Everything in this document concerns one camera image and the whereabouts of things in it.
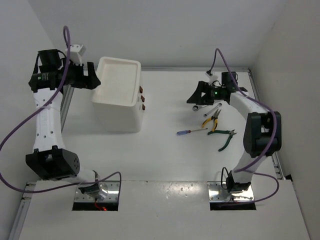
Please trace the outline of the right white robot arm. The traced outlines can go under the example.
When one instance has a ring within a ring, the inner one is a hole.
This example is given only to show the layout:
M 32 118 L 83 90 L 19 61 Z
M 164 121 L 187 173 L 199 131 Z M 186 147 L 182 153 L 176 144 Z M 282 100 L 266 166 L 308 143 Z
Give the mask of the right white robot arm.
M 225 101 L 245 119 L 243 135 L 244 152 L 236 167 L 226 178 L 229 193 L 248 190 L 252 177 L 262 162 L 282 146 L 281 114 L 268 110 L 257 100 L 246 95 L 247 90 L 238 86 L 236 72 L 223 72 L 221 84 L 199 81 L 194 93 L 187 99 L 188 104 L 213 105 Z

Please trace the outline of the white drawer cabinet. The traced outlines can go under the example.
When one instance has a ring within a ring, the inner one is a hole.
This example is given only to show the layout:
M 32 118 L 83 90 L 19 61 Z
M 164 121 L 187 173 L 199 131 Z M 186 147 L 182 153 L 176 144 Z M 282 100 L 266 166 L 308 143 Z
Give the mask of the white drawer cabinet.
M 139 61 L 100 58 L 96 75 L 101 84 L 94 89 L 91 102 L 96 118 L 106 131 L 138 133 L 141 130 L 145 112 L 141 72 Z

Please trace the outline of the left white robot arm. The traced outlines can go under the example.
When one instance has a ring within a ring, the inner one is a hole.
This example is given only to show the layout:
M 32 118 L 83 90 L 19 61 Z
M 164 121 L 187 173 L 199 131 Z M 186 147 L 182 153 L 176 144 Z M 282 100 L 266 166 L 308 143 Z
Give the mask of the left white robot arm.
M 61 103 L 65 86 L 93 90 L 101 82 L 92 62 L 88 62 L 89 73 L 84 75 L 83 65 L 67 61 L 59 54 L 58 49 L 41 50 L 36 57 L 41 65 L 34 66 L 28 84 L 39 113 L 36 115 L 33 152 L 26 155 L 25 162 L 42 180 L 83 183 L 79 189 L 82 194 L 100 199 L 107 193 L 107 187 L 99 182 L 98 173 L 83 169 L 77 154 L 65 149 Z

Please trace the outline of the yellow handled pliers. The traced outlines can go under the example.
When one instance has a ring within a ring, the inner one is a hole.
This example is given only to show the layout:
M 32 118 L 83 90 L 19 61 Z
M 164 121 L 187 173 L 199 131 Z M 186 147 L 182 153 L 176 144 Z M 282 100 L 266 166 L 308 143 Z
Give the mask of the yellow handled pliers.
M 214 132 L 218 126 L 218 117 L 219 117 L 219 114 L 220 114 L 221 110 L 220 109 L 217 109 L 216 112 L 209 118 L 207 118 L 201 125 L 202 128 L 204 128 L 206 126 L 207 123 L 209 122 L 213 122 L 213 125 L 212 125 L 212 129 L 211 129 L 211 132 Z

